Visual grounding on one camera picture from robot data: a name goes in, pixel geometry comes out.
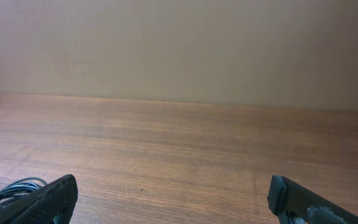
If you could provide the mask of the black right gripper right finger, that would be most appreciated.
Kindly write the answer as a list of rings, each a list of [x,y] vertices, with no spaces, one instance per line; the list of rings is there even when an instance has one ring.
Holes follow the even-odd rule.
[[[358,216],[280,175],[271,179],[268,208],[280,224],[358,224]]]

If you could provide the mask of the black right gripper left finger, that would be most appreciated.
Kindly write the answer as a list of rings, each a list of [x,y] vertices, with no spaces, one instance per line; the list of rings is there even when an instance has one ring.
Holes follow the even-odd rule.
[[[0,224],[66,224],[77,200],[71,174],[49,184],[39,177],[20,179],[0,190]]]

